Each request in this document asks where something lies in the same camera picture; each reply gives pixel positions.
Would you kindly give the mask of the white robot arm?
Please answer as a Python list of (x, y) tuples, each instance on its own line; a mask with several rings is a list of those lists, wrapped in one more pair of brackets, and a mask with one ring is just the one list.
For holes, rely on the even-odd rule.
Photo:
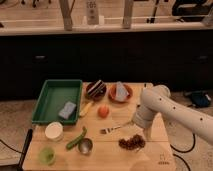
[(165, 85), (141, 91), (140, 106), (136, 108), (132, 121), (137, 126), (147, 129), (152, 126), (157, 113), (176, 120), (213, 145), (213, 117), (173, 101), (170, 90)]

